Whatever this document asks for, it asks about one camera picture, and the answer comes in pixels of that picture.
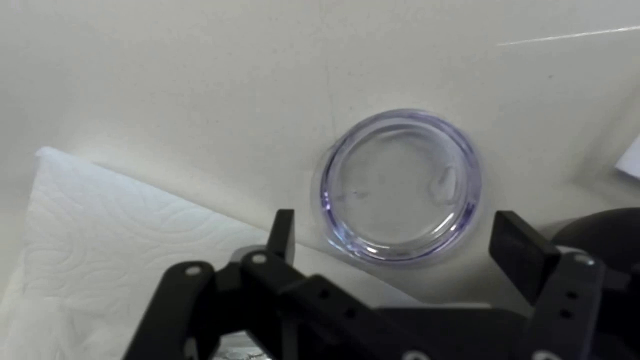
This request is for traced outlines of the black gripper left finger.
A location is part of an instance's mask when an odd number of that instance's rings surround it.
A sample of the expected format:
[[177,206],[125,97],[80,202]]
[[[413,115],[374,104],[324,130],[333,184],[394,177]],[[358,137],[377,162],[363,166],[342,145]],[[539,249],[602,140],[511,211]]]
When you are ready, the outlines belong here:
[[426,350],[381,311],[323,276],[292,266],[294,211],[278,210],[269,242],[223,270],[169,267],[125,360],[212,360],[226,334],[247,331],[272,360],[403,360]]

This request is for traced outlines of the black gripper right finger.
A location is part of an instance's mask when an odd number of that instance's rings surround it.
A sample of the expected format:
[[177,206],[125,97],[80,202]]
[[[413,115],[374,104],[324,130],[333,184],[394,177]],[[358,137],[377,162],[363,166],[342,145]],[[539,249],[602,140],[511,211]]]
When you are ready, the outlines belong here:
[[532,305],[511,360],[640,360],[640,210],[604,210],[552,237],[494,214],[491,257]]

